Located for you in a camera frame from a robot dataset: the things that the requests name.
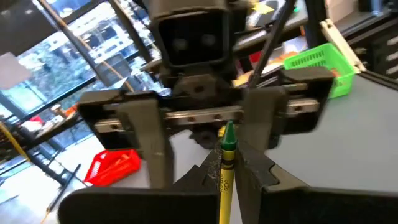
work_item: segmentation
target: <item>table surface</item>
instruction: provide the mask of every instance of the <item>table surface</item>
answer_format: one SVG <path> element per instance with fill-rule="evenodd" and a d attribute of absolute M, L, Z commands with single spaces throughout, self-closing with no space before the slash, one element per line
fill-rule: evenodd
<path fill-rule="evenodd" d="M 316 131 L 283 136 L 280 146 L 267 155 L 311 186 L 398 192 L 397 111 L 396 91 L 357 76 L 350 95 L 329 101 Z M 189 134 L 171 138 L 176 179 L 209 153 Z M 146 163 L 114 186 L 148 187 Z M 236 189 L 231 223 L 241 223 Z"/>

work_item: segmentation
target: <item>black cable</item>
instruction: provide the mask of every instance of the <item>black cable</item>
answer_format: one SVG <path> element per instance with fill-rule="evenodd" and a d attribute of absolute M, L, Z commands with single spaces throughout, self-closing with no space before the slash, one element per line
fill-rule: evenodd
<path fill-rule="evenodd" d="M 286 0 L 286 3 L 281 10 L 279 19 L 276 20 L 275 24 L 272 27 L 271 33 L 267 38 L 266 43 L 264 44 L 264 48 L 262 49 L 262 54 L 260 61 L 256 68 L 254 69 L 253 75 L 249 81 L 249 88 L 257 87 L 259 79 L 261 77 L 261 73 L 265 66 L 267 65 L 268 59 L 274 51 L 275 46 L 277 45 L 280 36 L 282 35 L 282 31 L 285 27 L 287 20 L 289 19 L 290 15 L 293 13 L 294 5 L 296 0 Z"/>
<path fill-rule="evenodd" d="M 248 34 L 253 34 L 255 32 L 263 31 L 265 29 L 266 29 L 265 27 L 257 27 L 257 28 L 254 28 L 254 29 L 249 29 L 249 30 L 244 30 L 244 31 L 241 31 L 241 32 L 237 32 L 237 33 L 235 33 L 235 35 L 238 35 L 238 36 L 248 35 Z"/>

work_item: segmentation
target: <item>red basket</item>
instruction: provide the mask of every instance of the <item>red basket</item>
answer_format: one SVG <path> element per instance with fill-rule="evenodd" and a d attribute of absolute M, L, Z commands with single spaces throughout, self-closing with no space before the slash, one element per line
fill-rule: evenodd
<path fill-rule="evenodd" d="M 85 182 L 94 186 L 109 186 L 138 171 L 141 160 L 135 150 L 107 151 L 95 155 Z"/>
<path fill-rule="evenodd" d="M 261 58 L 261 52 L 256 52 L 253 53 L 249 56 L 251 63 L 257 63 L 258 61 L 260 61 Z"/>

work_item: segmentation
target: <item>green plastic basket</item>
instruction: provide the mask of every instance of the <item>green plastic basket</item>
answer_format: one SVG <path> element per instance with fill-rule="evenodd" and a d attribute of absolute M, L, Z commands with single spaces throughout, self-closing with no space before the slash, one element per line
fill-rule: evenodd
<path fill-rule="evenodd" d="M 284 60 L 285 69 L 320 66 L 329 70 L 336 69 L 340 74 L 340 77 L 336 78 L 329 98 L 350 93 L 355 75 L 354 68 L 333 44 L 323 44 Z"/>

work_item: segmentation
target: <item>glass window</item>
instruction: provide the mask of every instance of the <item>glass window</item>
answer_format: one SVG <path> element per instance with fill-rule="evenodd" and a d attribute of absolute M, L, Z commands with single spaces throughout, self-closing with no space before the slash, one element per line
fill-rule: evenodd
<path fill-rule="evenodd" d="M 47 37 L 18 59 L 33 76 L 2 92 L 26 113 L 95 76 L 62 32 Z"/>
<path fill-rule="evenodd" d="M 62 18 L 88 4 L 90 0 L 45 0 Z"/>
<path fill-rule="evenodd" d="M 65 98 L 60 102 L 62 108 L 64 110 L 67 110 L 71 108 L 73 105 L 77 103 L 79 98 L 82 96 L 82 94 L 86 91 L 93 91 L 93 90 L 101 90 L 105 88 L 104 84 L 101 81 L 95 81 L 94 83 L 88 85 L 86 88 L 74 93 L 73 95 L 69 96 L 68 98 Z M 48 112 L 43 114 L 45 118 L 50 118 L 48 117 Z M 84 123 L 81 122 L 79 124 L 76 124 L 74 127 L 70 128 L 69 130 L 64 131 L 63 133 L 57 135 L 55 139 L 61 144 L 62 147 L 68 147 L 71 144 L 75 144 L 82 139 L 87 138 L 88 136 L 91 136 L 92 132 L 89 129 L 89 127 Z"/>
<path fill-rule="evenodd" d="M 12 115 L 12 113 L 7 110 L 7 108 L 5 108 L 2 104 L 0 104 L 0 118 L 8 118 Z"/>
<path fill-rule="evenodd" d="M 122 1 L 122 6 L 131 16 L 134 27 L 144 43 L 150 46 L 153 43 L 153 37 L 146 25 L 135 19 L 129 1 Z M 124 58 L 128 58 L 137 52 L 129 34 L 108 2 L 99 4 L 90 12 L 73 21 L 69 25 L 69 29 L 90 46 L 89 53 L 97 64 L 118 53 L 121 53 Z M 156 50 L 151 50 L 151 53 L 154 57 L 160 57 Z M 144 61 L 134 63 L 132 68 L 139 68 L 143 63 Z"/>

